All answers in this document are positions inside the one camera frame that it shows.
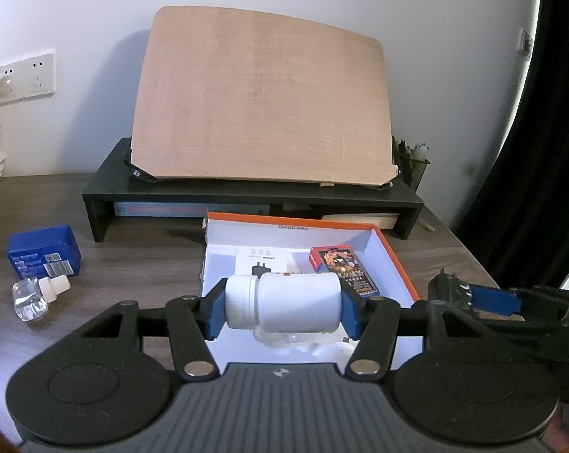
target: barcode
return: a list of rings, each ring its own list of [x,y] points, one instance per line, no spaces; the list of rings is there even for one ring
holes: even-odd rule
[[[56,262],[58,260],[62,260],[62,257],[58,252],[55,252],[54,254],[47,254],[44,257],[46,262]]]
[[[61,260],[58,262],[50,262],[48,264],[44,264],[45,272],[48,273],[48,276],[51,278],[55,278],[62,274],[66,274],[70,276],[71,274],[75,274],[72,270],[71,263],[68,260]]]

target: black curtain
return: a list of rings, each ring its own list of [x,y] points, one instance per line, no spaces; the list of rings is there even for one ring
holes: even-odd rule
[[[501,287],[569,273],[569,0],[540,0],[518,114],[456,234]]]

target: pen holder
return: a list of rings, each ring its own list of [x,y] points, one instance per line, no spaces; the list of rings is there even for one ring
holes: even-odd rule
[[[416,192],[418,185],[421,183],[421,179],[423,178],[423,174],[425,173],[425,169],[431,162],[429,160],[413,160],[404,153],[400,153],[400,161],[402,180],[407,186]]]

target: wall outlet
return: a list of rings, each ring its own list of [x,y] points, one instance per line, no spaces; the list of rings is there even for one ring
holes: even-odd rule
[[[54,63],[54,53],[21,61],[24,98],[51,95],[56,92],[56,66]]]
[[[534,38],[528,34],[525,29],[519,30],[519,37],[517,40],[517,50],[524,55],[526,60],[532,57],[532,48],[534,47]]]
[[[22,62],[14,62],[0,66],[0,74],[4,78],[0,81],[0,105],[17,102],[24,98]]]

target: wooden desk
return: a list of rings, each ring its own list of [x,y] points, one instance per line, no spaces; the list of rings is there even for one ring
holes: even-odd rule
[[[158,307],[176,296],[201,291],[205,237],[199,220],[119,218],[104,242],[95,243],[81,198],[88,179],[88,175],[0,179],[0,429],[14,441],[18,434],[4,393],[9,377],[24,362],[118,301],[136,299],[142,308]],[[428,281],[442,267],[473,283],[494,283],[431,212],[425,209],[422,216],[436,228],[434,233],[417,224],[409,240],[388,236],[419,295],[426,296]],[[6,258],[6,240],[11,233],[65,223],[72,227],[81,250],[81,275],[71,280],[71,289],[51,304],[43,320],[27,325],[12,307],[11,288],[17,278]],[[146,351],[170,366],[167,339],[148,340]]]

